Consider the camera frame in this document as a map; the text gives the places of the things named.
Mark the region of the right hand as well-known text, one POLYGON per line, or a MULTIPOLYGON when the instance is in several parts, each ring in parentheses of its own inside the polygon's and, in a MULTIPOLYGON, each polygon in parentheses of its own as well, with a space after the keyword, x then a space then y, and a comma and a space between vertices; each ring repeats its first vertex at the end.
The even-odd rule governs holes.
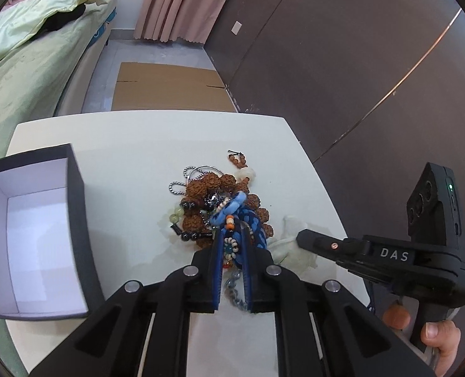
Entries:
MULTIPOLYGON (((396 330, 407 328, 411 319, 409 311, 398 303, 390 305, 382 315, 383 322, 396 330)), ((439 351, 440 357, 435 373, 437 376, 445 376, 456 359, 461 330, 452 320, 444 320, 438 323, 426 323, 420 336, 423 344, 439 351)))

